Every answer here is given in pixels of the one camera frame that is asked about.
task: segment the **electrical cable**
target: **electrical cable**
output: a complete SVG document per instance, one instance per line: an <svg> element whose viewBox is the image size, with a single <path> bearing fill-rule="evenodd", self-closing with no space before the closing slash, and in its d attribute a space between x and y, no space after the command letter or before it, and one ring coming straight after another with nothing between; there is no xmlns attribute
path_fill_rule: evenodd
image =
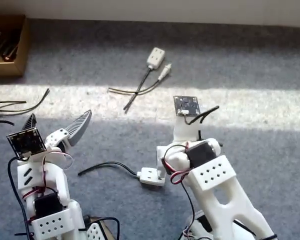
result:
<svg viewBox="0 0 300 240"><path fill-rule="evenodd" d="M82 176L82 175L84 175L84 174L86 174L86 173L88 173L88 172L90 172L94 169L97 169L97 168L100 168L100 167L106 166L106 165L119 165L119 166L123 167L124 169L126 169L132 175L137 176L137 173L135 171L131 170L129 167L127 167L126 165L124 165L123 163L118 162L118 161L106 161L106 162L99 163L97 165L91 166L91 167L89 167L85 170L80 171L78 173L78 176Z"/></svg>
<svg viewBox="0 0 300 240"><path fill-rule="evenodd" d="M0 120L0 124L10 124L12 126L15 125L12 121L7 121L7 120Z"/></svg>
<svg viewBox="0 0 300 240"><path fill-rule="evenodd" d="M15 183L14 183L14 179L13 179L12 174L11 174L11 164L14 160L20 160L20 159L18 157L11 158L8 162L8 165L7 165L7 172L8 172L8 176L9 176L9 180L10 180L10 184L11 184L13 193L14 193L15 198L17 199L17 201L20 205L21 211L22 211L23 222L24 222L24 226L25 226L25 234L26 234L27 240L32 240L31 233L30 233L30 230L29 230L26 210L25 210L25 207L24 207L24 205L23 205L23 203L22 203L22 201L21 201L21 199L18 195L16 186L15 186Z"/></svg>
<svg viewBox="0 0 300 240"><path fill-rule="evenodd" d="M0 104L26 104L26 101L0 101Z"/></svg>
<svg viewBox="0 0 300 240"><path fill-rule="evenodd" d="M183 181L181 181L181 186L182 186L183 190L185 191L186 196L187 196L188 199L189 199L189 202L190 202L190 205L191 205L191 211L192 211L192 219L191 219L191 222L190 222L189 226L188 226L185 230L183 230L183 235L184 235L185 237L188 237L189 230L190 230L192 224L193 224L194 221L195 221L195 215L196 215L196 212L195 212L194 204L192 203L191 197L190 197L190 195L189 195L189 193L188 193L188 191L187 191L187 189L186 189L186 187L185 187Z"/></svg>
<svg viewBox="0 0 300 240"><path fill-rule="evenodd" d="M112 216L102 217L102 218L99 218L98 220L95 220L95 221L89 223L89 226L91 226L92 224L95 224L97 222L104 221L104 220L113 220L116 222L116 240L119 240L119 238L120 238L120 221L116 217L112 217Z"/></svg>
<svg viewBox="0 0 300 240"><path fill-rule="evenodd" d="M152 71L153 69L151 67L148 67L145 75L143 76L143 79L142 81L140 82L139 86L137 87L136 89L136 93L133 94L133 96L130 98L129 102L124 106L123 110L124 110L124 113L127 114L128 111L129 111L129 108L131 107L132 103L134 102L134 100L136 99L136 97L138 96L138 92L140 91L140 89L142 88L142 86L144 85L147 77L149 76L150 72Z"/></svg>
<svg viewBox="0 0 300 240"><path fill-rule="evenodd" d="M238 220L234 220L233 221L235 224L237 224L239 227L243 228L244 230L246 230L247 232L251 233L253 236L256 236L256 234L251 231L248 227L246 227L245 225L243 225L241 222L239 222Z"/></svg>
<svg viewBox="0 0 300 240"><path fill-rule="evenodd" d="M36 109L37 107L39 107L39 105L48 96L49 92L50 92L50 89L47 88L46 91L45 91L45 93L44 93L44 95L43 95L43 97L41 98L41 100L36 105L34 105L32 107L29 107L29 108L26 108L26 109L22 109L22 110L0 110L0 112L5 112L5 113L20 113L20 112L22 112L22 113L26 113L28 111L32 111L32 110Z"/></svg>
<svg viewBox="0 0 300 240"><path fill-rule="evenodd" d="M200 123L202 123L203 120L204 120L210 113L214 112L214 111L217 110L218 108L219 108L219 106L215 106L215 107L213 107L213 108L211 108L211 109L209 109L209 110L207 110L207 111L205 111L205 112L199 114L199 115L196 116L194 119L192 119L190 122L187 121L187 115L184 115L184 122L185 122L185 124L187 124L187 125L191 125L191 124L193 124L194 122L196 122L199 118L202 117L201 120L200 120Z"/></svg>
<svg viewBox="0 0 300 240"><path fill-rule="evenodd" d="M108 91L109 91L110 93L114 93L114 94L126 93L126 94L129 94L129 95L131 95L131 94L139 94L139 95L140 95L141 93L144 93L144 92L148 91L149 89L155 87L159 82L160 82L160 81L157 80L157 81L155 81L154 84L152 84L151 86L149 86L149 87L147 87L147 88L145 88L145 89L143 89L143 90L140 90L140 91L126 91L126 90L121 90L121 89L112 88L112 87L109 87L109 88L108 88Z"/></svg>

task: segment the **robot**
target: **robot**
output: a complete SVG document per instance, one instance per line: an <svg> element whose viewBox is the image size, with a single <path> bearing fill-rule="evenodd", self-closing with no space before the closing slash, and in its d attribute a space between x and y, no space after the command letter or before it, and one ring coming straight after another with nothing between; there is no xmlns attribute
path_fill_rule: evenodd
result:
<svg viewBox="0 0 300 240"><path fill-rule="evenodd" d="M142 168L138 175L142 183L157 186L163 186L170 175L173 184L185 182L192 190L201 211L194 213L192 208L193 216L179 240L277 240L249 200L229 160L221 154L222 144L214 138L202 139L201 123L219 106L200 113L198 100L192 96L175 96L174 105L173 142L156 148L156 179L144 177L150 168ZM225 191L227 204L219 203L216 187Z"/></svg>
<svg viewBox="0 0 300 240"><path fill-rule="evenodd" d="M70 198L67 177L58 166L66 161L67 152L86 131L91 116L91 110L86 111L68 127L51 133L43 142L36 128L36 117L32 114L22 131L7 136L17 157L17 188L30 216L27 224L33 228L29 233L26 224L26 233L17 235L26 235L28 240L107 239L101 224L93 223L86 229L81 207Z"/></svg>

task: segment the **circuit board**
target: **circuit board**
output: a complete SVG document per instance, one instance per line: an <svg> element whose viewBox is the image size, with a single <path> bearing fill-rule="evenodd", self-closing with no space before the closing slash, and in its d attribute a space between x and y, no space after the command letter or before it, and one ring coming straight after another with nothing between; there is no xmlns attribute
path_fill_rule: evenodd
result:
<svg viewBox="0 0 300 240"><path fill-rule="evenodd" d="M18 158L27 158L47 150L36 127L9 134L6 137Z"/></svg>
<svg viewBox="0 0 300 240"><path fill-rule="evenodd" d="M195 96L174 96L174 108L177 116L196 117L200 114L198 99Z"/></svg>

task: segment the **white plug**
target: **white plug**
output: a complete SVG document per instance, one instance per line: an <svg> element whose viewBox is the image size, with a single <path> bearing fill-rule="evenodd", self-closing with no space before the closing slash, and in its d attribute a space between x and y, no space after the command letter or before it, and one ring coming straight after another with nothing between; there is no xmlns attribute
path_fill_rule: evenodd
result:
<svg viewBox="0 0 300 240"><path fill-rule="evenodd" d="M171 71L171 63L164 66L164 69L162 70L160 76L158 77L158 80L161 81L164 79Z"/></svg>
<svg viewBox="0 0 300 240"><path fill-rule="evenodd" d="M155 47L150 53L146 64L150 69L157 69L165 58L165 51Z"/></svg>
<svg viewBox="0 0 300 240"><path fill-rule="evenodd" d="M137 172L137 177L142 184L149 184L154 186L164 186L165 185L165 178L159 178L158 172L156 168L152 167L143 167L141 171Z"/></svg>

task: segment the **blue-gray carpet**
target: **blue-gray carpet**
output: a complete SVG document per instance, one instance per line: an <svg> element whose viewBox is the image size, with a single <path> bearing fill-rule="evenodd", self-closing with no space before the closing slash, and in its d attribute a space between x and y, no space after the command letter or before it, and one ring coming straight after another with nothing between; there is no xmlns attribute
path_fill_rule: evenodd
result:
<svg viewBox="0 0 300 240"><path fill-rule="evenodd" d="M32 48L23 78L0 79L0 100L31 106L43 137L85 110L90 126L70 153L70 195L85 214L114 216L122 240L175 240L191 214L180 186L142 186L126 171L95 163L120 161L135 171L156 166L156 146L172 140L173 95L197 96L206 107L203 136L224 143L223 151L252 203L280 240L300 240L300 29L216 24L31 20ZM172 73L158 89L129 97L107 88L134 89L153 47L166 50ZM158 77L152 72L147 86ZM0 240L23 239L24 226L7 175L13 157L6 135L28 115L0 124Z"/></svg>

